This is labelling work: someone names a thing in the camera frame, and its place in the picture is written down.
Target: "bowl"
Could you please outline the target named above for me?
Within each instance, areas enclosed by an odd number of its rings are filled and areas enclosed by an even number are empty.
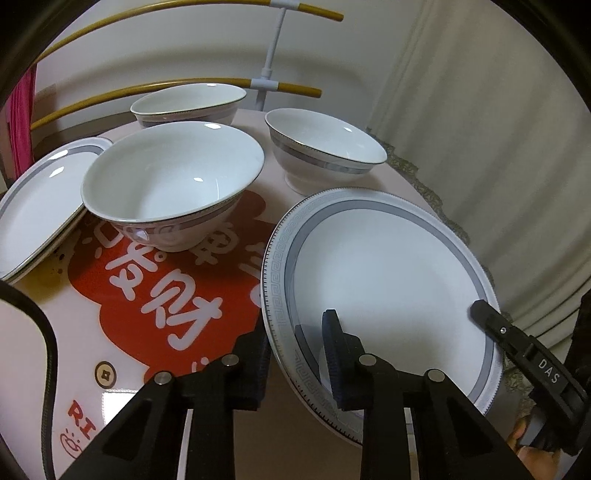
[[[279,108],[265,121],[285,182],[302,195],[346,186],[387,159],[367,133],[323,113]]]
[[[82,200],[128,238],[179,252],[228,218],[263,161],[257,141],[236,128],[157,125],[99,155],[82,182]]]
[[[196,120],[230,125],[246,90],[224,83],[191,83],[150,93],[131,106],[143,127]]]

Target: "pink curtain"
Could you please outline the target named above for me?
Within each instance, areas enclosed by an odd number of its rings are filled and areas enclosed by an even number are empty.
[[[31,117],[35,97],[36,71],[36,66],[27,70],[8,98],[8,129],[16,179],[33,165]]]

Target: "handrail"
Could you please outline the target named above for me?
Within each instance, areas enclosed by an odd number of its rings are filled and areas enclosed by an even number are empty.
[[[118,13],[111,17],[103,18],[98,22],[88,25],[87,27],[81,28],[80,30],[68,35],[66,38],[56,42],[52,46],[48,47],[41,55],[39,55],[33,65],[42,61],[45,57],[52,54],[56,50],[68,45],[77,38],[80,38],[87,33],[93,32],[100,28],[106,27],[121,20],[127,18],[137,17],[139,15],[147,14],[150,12],[157,12],[160,10],[166,10],[169,8],[177,7],[189,7],[191,5],[213,5],[213,4],[243,4],[243,5],[261,5],[263,7],[276,7],[276,8],[288,8],[291,10],[297,10],[303,13],[316,15],[317,17],[328,18],[329,20],[335,20],[341,22],[343,20],[343,14],[326,10],[320,7],[314,7],[313,5],[301,4],[293,0],[168,0],[158,4],[144,5],[143,7],[132,8],[125,12]]]
[[[36,122],[31,124],[31,131],[43,127],[59,118],[69,115],[70,113],[83,110],[91,106],[98,105],[100,103],[109,102],[111,100],[117,100],[120,98],[129,97],[132,95],[146,94],[156,92],[158,90],[174,87],[177,85],[186,85],[188,83],[228,83],[230,85],[236,85],[242,88],[251,88],[251,79],[241,78],[219,78],[219,77],[205,77],[205,78],[191,78],[191,79],[179,79],[179,80],[165,80],[162,82],[143,83],[141,85],[135,85],[132,87],[121,88],[113,90],[107,93],[101,93],[95,95],[80,102],[73,103],[71,105],[60,108],[55,112],[46,115]],[[320,98],[322,90],[313,87],[306,87],[303,85],[295,85],[293,83],[277,82],[277,92],[293,93],[295,95],[303,95],[313,98]]]

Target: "cable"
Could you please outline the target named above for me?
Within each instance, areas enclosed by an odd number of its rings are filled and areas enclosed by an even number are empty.
[[[7,302],[27,315],[39,328],[43,335],[47,350],[47,373],[45,380],[45,394],[43,397],[43,413],[41,415],[41,458],[43,470],[47,480],[56,480],[56,472],[53,468],[53,456],[51,452],[51,424],[53,422],[53,407],[56,402],[57,386],[57,341],[51,323],[37,306],[37,304],[21,293],[16,288],[0,280],[0,300]],[[4,450],[4,440],[0,442],[0,450]],[[26,474],[16,463],[14,457],[6,447],[7,452],[0,452],[0,461],[4,460],[4,467],[10,468],[15,479],[26,479]]]

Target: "curtain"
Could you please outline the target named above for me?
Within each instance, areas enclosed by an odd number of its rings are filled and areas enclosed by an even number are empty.
[[[565,352],[591,288],[591,115],[489,0],[424,0],[369,130],[436,192],[514,324]]]
[[[37,67],[27,70],[8,99],[8,129],[14,161],[15,179],[33,165],[31,145],[31,116],[35,97],[35,73]]]

